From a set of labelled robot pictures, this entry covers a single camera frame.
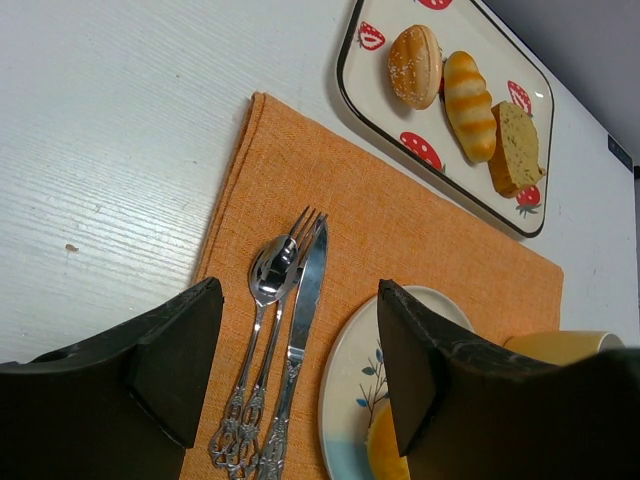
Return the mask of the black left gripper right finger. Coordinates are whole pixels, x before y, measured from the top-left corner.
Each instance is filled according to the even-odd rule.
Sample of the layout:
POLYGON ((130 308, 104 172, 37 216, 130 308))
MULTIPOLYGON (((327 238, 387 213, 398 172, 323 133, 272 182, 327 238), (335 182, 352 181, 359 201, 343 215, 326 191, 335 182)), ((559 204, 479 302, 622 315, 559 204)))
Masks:
POLYGON ((377 320, 399 452, 415 479, 635 479, 639 353, 566 366, 496 345, 391 280, 377 320))

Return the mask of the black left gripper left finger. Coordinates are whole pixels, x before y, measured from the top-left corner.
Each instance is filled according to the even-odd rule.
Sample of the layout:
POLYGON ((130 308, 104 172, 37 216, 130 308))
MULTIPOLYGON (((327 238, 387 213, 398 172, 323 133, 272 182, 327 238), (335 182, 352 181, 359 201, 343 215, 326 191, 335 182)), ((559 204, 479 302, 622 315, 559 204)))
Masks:
POLYGON ((176 479, 193 447, 223 313, 209 277, 159 307, 1 367, 5 479, 176 479))

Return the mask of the striped long bread roll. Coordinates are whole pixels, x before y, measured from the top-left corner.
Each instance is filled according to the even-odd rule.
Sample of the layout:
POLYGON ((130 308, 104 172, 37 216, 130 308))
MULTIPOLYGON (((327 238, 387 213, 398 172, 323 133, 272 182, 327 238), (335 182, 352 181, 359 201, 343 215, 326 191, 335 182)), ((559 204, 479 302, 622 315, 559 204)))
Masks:
POLYGON ((465 51, 447 58, 443 78, 445 110, 456 139, 471 163, 488 162, 496 148, 497 122, 485 78, 465 51))

